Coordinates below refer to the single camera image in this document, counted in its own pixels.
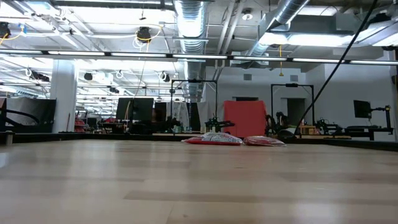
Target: pillar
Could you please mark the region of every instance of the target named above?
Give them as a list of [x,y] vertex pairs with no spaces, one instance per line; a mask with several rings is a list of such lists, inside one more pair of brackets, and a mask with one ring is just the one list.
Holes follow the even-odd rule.
[[79,70],[73,60],[54,60],[50,98],[57,100],[53,133],[74,131]]

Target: ceiling light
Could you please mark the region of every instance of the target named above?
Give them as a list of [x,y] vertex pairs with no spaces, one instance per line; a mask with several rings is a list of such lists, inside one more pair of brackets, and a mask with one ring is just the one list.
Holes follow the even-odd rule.
[[42,54],[39,50],[13,50],[13,49],[0,49],[0,53],[5,54]]
[[344,37],[338,35],[294,34],[287,43],[290,45],[337,47],[343,45],[344,42]]
[[334,59],[314,59],[314,58],[293,58],[294,62],[315,62],[315,63],[338,63],[339,60]]
[[284,34],[273,34],[270,32],[266,32],[259,39],[259,43],[265,45],[272,45],[272,44],[283,45],[287,44],[287,38]]
[[242,19],[243,20],[251,20],[253,18],[253,15],[251,14],[251,8],[245,8],[242,10]]
[[173,55],[173,58],[227,59],[227,56],[175,54],[175,55]]
[[116,57],[166,57],[166,54],[146,54],[146,53],[111,53]]
[[398,65],[396,61],[377,61],[377,60],[352,60],[349,62],[350,64],[356,65]]
[[257,61],[265,61],[265,62],[285,62],[287,60],[287,58],[234,56],[234,60],[257,60]]
[[90,56],[104,56],[104,52],[67,52],[67,51],[49,51],[52,55],[90,55]]

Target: red backdrop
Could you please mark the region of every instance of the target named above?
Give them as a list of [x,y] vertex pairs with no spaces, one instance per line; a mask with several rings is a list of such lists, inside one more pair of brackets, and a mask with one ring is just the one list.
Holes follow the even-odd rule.
[[223,131],[240,138],[262,136],[266,128],[266,114],[263,101],[225,101],[224,120],[231,121],[235,126]]

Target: snack bag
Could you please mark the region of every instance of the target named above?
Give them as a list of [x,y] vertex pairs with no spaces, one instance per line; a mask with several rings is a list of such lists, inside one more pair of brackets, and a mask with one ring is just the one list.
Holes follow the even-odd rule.
[[201,136],[183,140],[182,142],[190,144],[210,144],[224,146],[240,146],[243,143],[240,138],[226,133],[206,133]]
[[249,136],[243,139],[243,142],[248,146],[279,146],[285,147],[286,144],[282,141],[265,136]]

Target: black monitor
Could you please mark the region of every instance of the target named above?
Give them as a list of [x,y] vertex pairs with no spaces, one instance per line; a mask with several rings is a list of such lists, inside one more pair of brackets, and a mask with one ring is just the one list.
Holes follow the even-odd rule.
[[370,102],[354,100],[354,112],[356,118],[372,118],[372,108]]
[[154,107],[153,98],[120,98],[116,119],[152,121],[152,109]]

